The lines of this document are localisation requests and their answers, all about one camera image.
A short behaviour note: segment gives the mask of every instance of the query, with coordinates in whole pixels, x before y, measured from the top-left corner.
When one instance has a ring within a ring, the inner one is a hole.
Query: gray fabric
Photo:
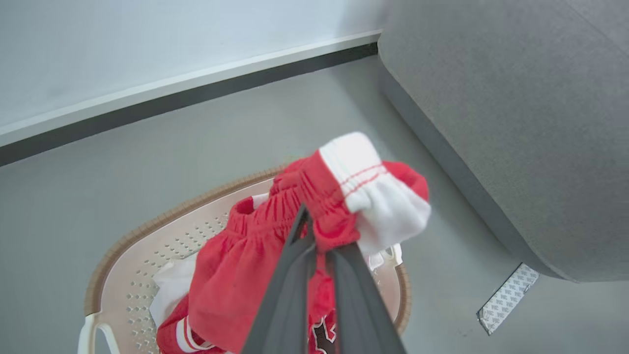
[[[404,0],[379,50],[546,266],[629,279],[629,58],[605,31],[559,0]]]
[[[452,146],[443,138],[434,124],[426,117],[411,96],[391,76],[389,71],[380,61],[379,76],[382,90],[389,101],[406,120],[422,143],[450,175],[452,181],[472,205],[474,210],[485,220],[494,235],[512,253],[517,254],[520,261],[526,263],[540,273],[560,278],[553,270],[547,267],[524,242],[520,233],[513,224],[504,216],[503,211],[491,198],[487,191],[478,182],[465,162],[452,149]]]

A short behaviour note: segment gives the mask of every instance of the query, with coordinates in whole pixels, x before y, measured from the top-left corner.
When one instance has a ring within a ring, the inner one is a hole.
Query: basket handle
[[[85,324],[83,325],[83,328],[81,328],[81,333],[79,335],[79,348],[77,353],[94,354],[96,329],[98,328],[103,331],[111,354],[120,354],[120,350],[118,349],[118,344],[116,343],[116,338],[114,337],[111,327],[109,327],[106,323],[100,323],[98,321],[98,314],[99,313],[90,314],[85,317]]]

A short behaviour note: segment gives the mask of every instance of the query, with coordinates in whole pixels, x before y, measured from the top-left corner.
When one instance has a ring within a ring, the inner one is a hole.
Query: white wall
[[[377,30],[384,2],[0,1],[0,129],[160,79]]]

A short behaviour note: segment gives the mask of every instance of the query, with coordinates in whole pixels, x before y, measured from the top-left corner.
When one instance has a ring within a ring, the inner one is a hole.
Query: laundry basket
[[[159,354],[157,327],[148,311],[158,287],[152,280],[166,262],[193,254],[225,224],[237,201],[266,193],[276,168],[211,190],[131,231],[104,256],[87,288],[85,325],[79,354],[94,353],[96,329],[103,331],[112,354]],[[399,246],[383,252],[385,264],[374,279],[398,332],[408,323],[411,287]]]

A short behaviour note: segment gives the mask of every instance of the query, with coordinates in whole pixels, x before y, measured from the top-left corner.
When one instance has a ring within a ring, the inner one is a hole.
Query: red clothing
[[[423,201],[428,200],[428,189],[424,178],[405,164],[384,162],[360,171],[349,169],[344,180],[339,180],[338,166],[331,164],[318,151],[278,175],[269,199],[258,208],[251,197],[234,205],[225,230],[199,252],[189,295],[159,327],[157,344],[163,354],[238,353],[242,349],[302,203],[313,218],[320,252],[319,269],[308,285],[310,352],[316,353],[314,328],[324,318],[333,342],[334,288],[325,271],[324,253],[361,236],[357,214],[350,212],[356,203],[348,202],[349,197],[385,174],[393,175]]]

